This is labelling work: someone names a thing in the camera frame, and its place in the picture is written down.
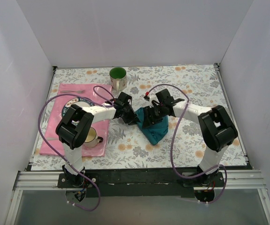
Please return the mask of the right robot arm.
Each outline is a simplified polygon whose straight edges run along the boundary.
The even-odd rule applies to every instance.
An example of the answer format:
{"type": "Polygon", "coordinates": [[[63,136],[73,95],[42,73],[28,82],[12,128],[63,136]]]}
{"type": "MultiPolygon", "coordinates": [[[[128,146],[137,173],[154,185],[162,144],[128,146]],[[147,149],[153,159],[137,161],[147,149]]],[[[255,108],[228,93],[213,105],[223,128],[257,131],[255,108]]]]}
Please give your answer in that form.
{"type": "Polygon", "coordinates": [[[182,179],[193,180],[202,186],[210,185],[222,167],[220,162],[225,151],[238,137],[238,131],[226,109],[221,105],[211,108],[191,104],[187,95],[174,98],[167,89],[154,96],[146,92],[144,99],[150,105],[143,109],[143,128],[159,123],[165,116],[186,119],[199,125],[206,149],[196,173],[182,175],[174,164],[171,166],[174,173],[182,179]]]}

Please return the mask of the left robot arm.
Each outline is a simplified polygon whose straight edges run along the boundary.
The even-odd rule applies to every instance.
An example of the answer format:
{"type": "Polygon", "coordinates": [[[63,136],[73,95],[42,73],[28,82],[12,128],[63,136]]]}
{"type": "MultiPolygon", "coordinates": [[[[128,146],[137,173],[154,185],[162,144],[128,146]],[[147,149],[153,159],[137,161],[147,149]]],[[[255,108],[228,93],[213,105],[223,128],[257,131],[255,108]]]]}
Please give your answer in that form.
{"type": "Polygon", "coordinates": [[[92,124],[121,118],[128,125],[139,122],[138,116],[131,105],[132,97],[121,92],[117,98],[82,107],[73,104],[69,107],[55,132],[64,147],[65,165],[62,167],[65,179],[73,187],[80,187],[84,183],[85,170],[82,162],[82,145],[89,136],[92,124]]]}

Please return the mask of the teal cloth napkin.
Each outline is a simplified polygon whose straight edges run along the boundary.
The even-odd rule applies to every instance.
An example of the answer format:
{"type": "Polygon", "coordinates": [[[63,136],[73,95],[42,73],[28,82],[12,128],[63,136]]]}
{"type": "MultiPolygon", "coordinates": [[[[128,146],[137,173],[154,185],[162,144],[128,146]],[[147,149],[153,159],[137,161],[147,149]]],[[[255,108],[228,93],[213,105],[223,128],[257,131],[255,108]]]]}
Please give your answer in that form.
{"type": "Polygon", "coordinates": [[[168,116],[163,117],[160,123],[151,125],[150,127],[147,128],[143,128],[143,121],[144,121],[143,107],[139,108],[135,113],[140,120],[140,122],[137,122],[138,128],[152,145],[156,145],[168,133],[169,130],[168,116]]]}

